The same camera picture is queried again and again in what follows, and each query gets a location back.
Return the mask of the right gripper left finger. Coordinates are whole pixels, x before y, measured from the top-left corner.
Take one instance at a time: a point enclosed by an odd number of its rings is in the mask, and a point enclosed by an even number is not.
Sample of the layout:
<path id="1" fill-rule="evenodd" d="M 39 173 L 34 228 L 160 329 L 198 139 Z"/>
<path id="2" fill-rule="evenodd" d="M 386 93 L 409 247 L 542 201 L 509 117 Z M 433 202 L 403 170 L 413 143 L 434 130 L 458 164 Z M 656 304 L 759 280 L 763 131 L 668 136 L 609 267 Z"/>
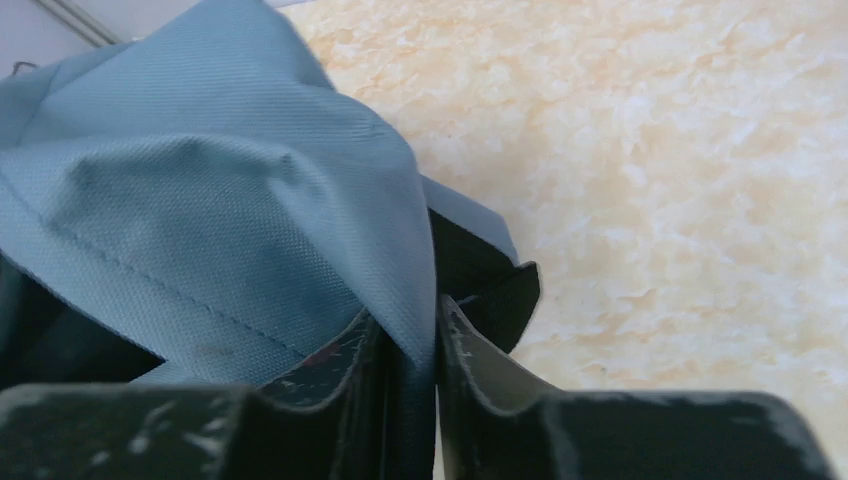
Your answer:
<path id="1" fill-rule="evenodd" d="M 5 479 L 376 479 L 381 327 L 367 314 L 260 389 L 24 385 L 1 396 Z"/>

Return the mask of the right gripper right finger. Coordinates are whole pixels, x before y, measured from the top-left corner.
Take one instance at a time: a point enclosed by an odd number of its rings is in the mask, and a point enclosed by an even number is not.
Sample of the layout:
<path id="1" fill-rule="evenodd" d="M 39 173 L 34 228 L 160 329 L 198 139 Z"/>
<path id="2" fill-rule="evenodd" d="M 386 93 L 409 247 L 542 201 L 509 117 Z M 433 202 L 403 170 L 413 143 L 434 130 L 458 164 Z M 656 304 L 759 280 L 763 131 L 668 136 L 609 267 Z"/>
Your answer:
<path id="1" fill-rule="evenodd" d="M 566 391 L 441 301 L 448 479 L 832 479 L 807 423 L 758 392 Z"/>

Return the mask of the blue student backpack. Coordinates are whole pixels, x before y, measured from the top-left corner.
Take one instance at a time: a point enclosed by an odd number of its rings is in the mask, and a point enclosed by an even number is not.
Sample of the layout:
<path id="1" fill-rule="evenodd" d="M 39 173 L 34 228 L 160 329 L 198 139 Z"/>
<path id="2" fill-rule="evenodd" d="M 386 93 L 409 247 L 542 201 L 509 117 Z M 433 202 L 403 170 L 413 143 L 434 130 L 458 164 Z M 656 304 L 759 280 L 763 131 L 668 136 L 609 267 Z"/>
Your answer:
<path id="1" fill-rule="evenodd" d="M 163 365 L 261 386 L 371 315 L 398 346 L 387 472 L 435 447 L 439 214 L 514 265 L 504 219 L 422 175 L 262 1 L 1 83 L 1 251 Z"/>

